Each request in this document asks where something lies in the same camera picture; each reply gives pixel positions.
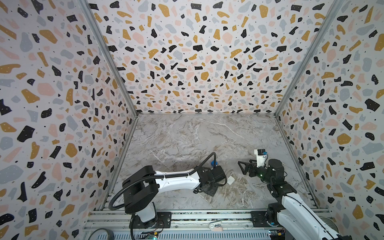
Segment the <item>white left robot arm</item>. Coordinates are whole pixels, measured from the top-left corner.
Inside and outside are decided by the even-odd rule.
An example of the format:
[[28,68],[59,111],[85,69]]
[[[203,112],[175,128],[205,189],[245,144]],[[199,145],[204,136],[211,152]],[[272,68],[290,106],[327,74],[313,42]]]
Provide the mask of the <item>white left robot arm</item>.
[[195,194],[205,193],[213,197],[218,188],[226,183],[227,177],[221,166],[174,173],[155,171],[152,166],[145,166],[122,184],[124,210],[148,227],[159,219],[153,202],[157,194],[192,190]]

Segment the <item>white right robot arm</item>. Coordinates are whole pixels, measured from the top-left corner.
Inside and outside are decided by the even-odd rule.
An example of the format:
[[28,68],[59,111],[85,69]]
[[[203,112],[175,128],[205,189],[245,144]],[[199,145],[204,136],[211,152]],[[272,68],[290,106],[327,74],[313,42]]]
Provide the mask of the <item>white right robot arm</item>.
[[258,167],[255,160],[238,162],[243,175],[258,177],[277,202],[269,204],[266,221],[278,224],[295,240],[350,240],[327,225],[301,198],[295,188],[285,181],[285,169],[281,161],[270,159],[265,167]]

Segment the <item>white battery cover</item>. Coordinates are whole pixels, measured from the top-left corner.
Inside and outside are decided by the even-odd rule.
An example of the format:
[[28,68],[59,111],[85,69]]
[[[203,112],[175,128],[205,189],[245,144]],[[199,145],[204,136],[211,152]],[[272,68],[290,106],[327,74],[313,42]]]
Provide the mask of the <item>white battery cover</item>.
[[230,176],[230,177],[228,177],[227,182],[228,182],[229,185],[232,185],[235,182],[235,178]]

